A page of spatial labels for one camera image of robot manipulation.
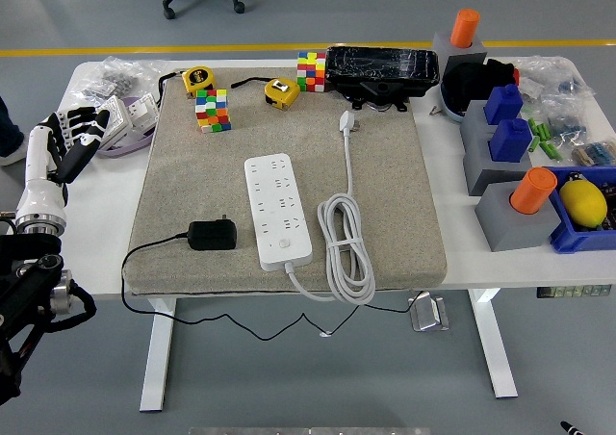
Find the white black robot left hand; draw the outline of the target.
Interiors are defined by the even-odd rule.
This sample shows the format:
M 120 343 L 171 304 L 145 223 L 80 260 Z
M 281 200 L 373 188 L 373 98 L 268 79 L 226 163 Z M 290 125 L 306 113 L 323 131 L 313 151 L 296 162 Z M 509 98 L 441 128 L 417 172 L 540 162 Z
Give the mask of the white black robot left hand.
M 20 227 L 34 223 L 65 225 L 65 186 L 72 183 L 93 158 L 110 119 L 107 110 L 78 108 L 66 113 L 65 124 L 75 135 L 65 145 L 61 121 L 53 113 L 29 135 L 24 192 L 16 209 Z

